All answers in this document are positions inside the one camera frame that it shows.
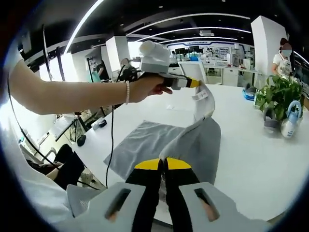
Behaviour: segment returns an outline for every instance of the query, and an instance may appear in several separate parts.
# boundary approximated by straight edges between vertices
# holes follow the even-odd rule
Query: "white table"
[[[66,130],[78,120],[75,115],[63,115],[56,120],[49,133],[52,134],[57,142]]]
[[[288,208],[308,174],[309,112],[290,140],[271,136],[263,127],[262,112],[242,95],[242,88],[208,85],[216,100],[213,119],[221,127],[221,146],[215,186],[232,198],[249,218],[269,220]],[[143,120],[186,127],[192,124],[193,89],[173,95],[150,96],[140,103],[123,105],[114,112],[114,147]],[[89,130],[82,147],[73,149],[105,184],[105,158],[111,151],[111,115],[107,125]],[[109,170],[108,185],[124,181]],[[168,208],[160,202],[155,218],[171,224]]]

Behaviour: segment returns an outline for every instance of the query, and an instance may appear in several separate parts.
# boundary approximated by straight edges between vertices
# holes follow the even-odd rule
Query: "cabinet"
[[[223,69],[222,84],[225,86],[237,86],[238,70],[233,68]]]

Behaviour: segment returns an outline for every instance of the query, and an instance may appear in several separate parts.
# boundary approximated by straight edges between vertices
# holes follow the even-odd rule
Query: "white spray bottle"
[[[288,111],[286,112],[287,119],[285,119],[281,125],[281,134],[285,138],[291,138],[297,129],[297,122],[302,114],[302,108],[299,101],[293,101],[289,105]]]

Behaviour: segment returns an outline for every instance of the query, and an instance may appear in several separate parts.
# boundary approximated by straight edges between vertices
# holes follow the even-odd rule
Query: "white sleeve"
[[[277,64],[277,65],[279,66],[280,61],[281,61],[280,55],[279,55],[279,54],[276,54],[276,55],[274,56],[274,59],[273,59],[272,62],[273,62],[274,64]]]
[[[3,67],[4,71],[8,73],[9,76],[11,76],[16,64],[21,60],[23,60],[23,58],[18,52],[17,47],[11,45],[11,49],[9,50],[5,58],[4,67]]]

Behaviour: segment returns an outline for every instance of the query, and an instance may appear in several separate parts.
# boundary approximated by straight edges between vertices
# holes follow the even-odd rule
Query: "ceiling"
[[[45,25],[47,47],[70,39],[75,27],[96,0],[45,0],[34,11],[25,24],[30,31],[31,51],[22,54],[25,59],[42,50],[42,24]],[[86,20],[77,37],[100,35],[71,46],[71,51],[89,49],[92,45],[105,43],[113,35],[141,34],[155,35],[166,31],[196,28],[224,27],[251,31],[251,22],[263,15],[283,25],[290,35],[294,50],[309,59],[309,25],[305,23],[306,13],[301,13],[300,0],[190,0],[180,4],[178,0],[105,0]],[[220,13],[221,15],[196,15],[155,22],[169,18],[200,14]],[[243,17],[222,14],[241,15]],[[251,33],[227,29],[210,29],[216,37],[236,38],[239,43],[253,45]],[[199,37],[199,29],[183,30],[157,37],[175,40]],[[130,41],[139,38],[129,37]]]

